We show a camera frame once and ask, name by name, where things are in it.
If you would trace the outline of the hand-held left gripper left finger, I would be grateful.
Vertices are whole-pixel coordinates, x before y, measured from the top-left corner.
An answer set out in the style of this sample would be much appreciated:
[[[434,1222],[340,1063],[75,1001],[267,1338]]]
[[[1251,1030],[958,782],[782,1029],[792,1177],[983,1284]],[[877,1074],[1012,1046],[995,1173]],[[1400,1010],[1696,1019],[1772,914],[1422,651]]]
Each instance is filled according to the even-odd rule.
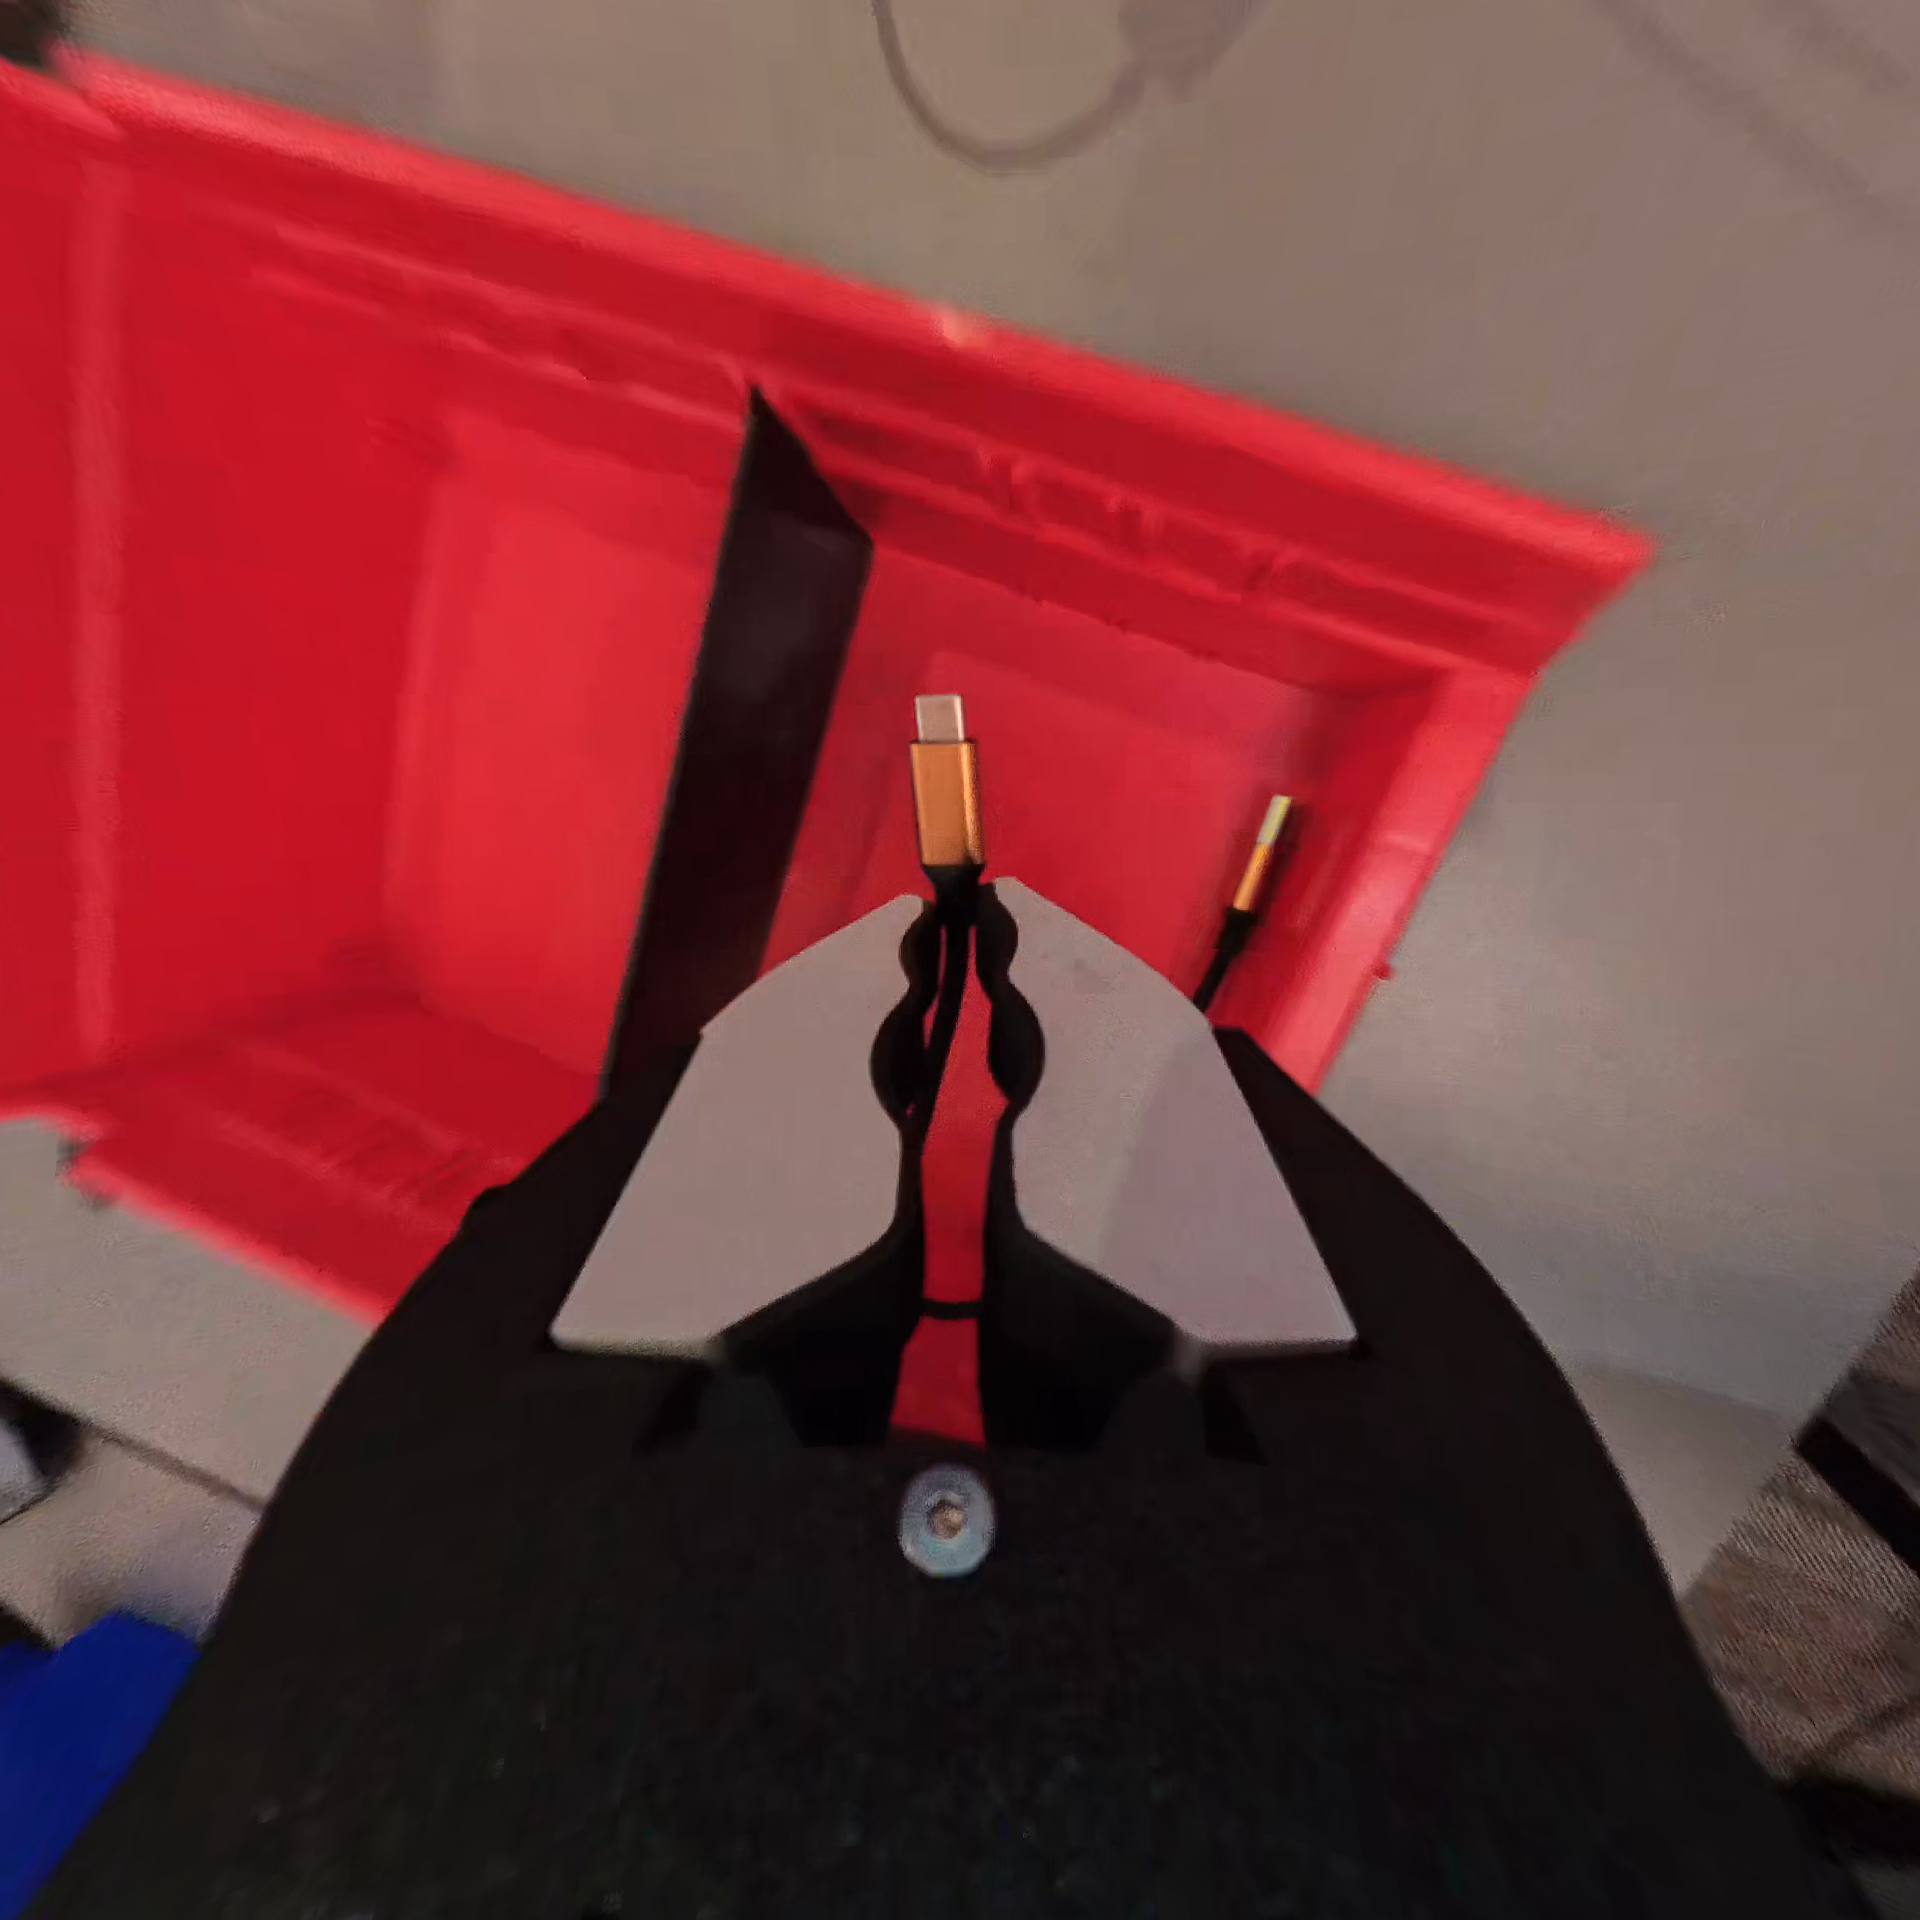
[[[896,897],[703,1027],[551,1323],[563,1351],[714,1357],[893,1227],[927,930]]]

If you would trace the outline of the black cable with orange plugs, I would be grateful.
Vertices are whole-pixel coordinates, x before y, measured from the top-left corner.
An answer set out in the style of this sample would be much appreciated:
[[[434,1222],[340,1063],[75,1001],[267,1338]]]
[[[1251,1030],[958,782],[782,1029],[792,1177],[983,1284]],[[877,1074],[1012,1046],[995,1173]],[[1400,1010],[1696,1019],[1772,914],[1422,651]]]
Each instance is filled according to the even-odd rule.
[[[1048,129],[981,134],[952,122],[924,87],[893,3],[870,3],[885,78],[933,150],[983,175],[1023,175],[1091,154],[1156,99],[1181,103],[1227,59],[1261,3],[1125,3],[1120,59],[1104,92]]]

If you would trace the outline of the black bin divider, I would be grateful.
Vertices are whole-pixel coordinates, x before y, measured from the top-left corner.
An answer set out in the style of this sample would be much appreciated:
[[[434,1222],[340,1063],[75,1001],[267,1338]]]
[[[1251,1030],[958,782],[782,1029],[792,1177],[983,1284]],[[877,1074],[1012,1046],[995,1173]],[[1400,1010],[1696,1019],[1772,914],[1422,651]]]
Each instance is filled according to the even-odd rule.
[[[758,977],[870,571],[870,532],[752,389],[602,1098]]]

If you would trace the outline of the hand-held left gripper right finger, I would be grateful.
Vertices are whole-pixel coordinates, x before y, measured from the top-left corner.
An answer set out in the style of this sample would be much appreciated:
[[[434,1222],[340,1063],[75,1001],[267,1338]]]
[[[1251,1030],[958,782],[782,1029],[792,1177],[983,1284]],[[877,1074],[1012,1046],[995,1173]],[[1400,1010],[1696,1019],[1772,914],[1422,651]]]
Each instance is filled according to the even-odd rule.
[[[1014,1225],[1147,1310],[1187,1372],[1347,1354],[1352,1317],[1212,1022],[1030,884],[978,901]]]

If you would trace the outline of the red plastic bin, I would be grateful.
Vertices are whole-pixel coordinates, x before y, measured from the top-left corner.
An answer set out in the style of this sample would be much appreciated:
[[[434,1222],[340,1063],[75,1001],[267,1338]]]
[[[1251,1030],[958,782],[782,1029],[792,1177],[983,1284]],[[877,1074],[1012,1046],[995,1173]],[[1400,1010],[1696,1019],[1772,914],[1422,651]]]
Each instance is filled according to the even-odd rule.
[[[752,397],[872,566],[765,966],[990,871],[1317,1086],[1621,523],[101,54],[5,66],[5,1117],[376,1322],[592,1098]]]

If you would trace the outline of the blue plastic bin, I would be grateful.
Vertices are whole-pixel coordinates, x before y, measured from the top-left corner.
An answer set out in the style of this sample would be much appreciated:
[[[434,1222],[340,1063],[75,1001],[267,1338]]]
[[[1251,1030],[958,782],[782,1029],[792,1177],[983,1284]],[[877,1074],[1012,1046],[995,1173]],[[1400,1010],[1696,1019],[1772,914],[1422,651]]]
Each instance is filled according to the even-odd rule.
[[[107,1617],[45,1647],[2,1645],[2,1916],[19,1918],[128,1773],[199,1645]]]

